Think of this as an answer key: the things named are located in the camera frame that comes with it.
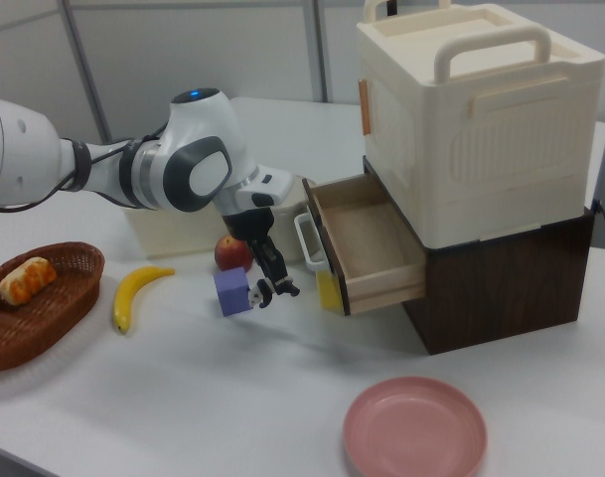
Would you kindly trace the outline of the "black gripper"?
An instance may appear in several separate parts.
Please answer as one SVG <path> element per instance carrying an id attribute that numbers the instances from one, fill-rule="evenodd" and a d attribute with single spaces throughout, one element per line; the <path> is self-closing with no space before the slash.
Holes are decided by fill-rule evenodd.
<path id="1" fill-rule="evenodd" d="M 277 293 L 286 293 L 290 278 L 285 261 L 268 236 L 274 224 L 269 208 L 245 211 L 239 214 L 223 216 L 229 234 L 246 241 L 255 261 L 264 276 L 274 285 Z"/>

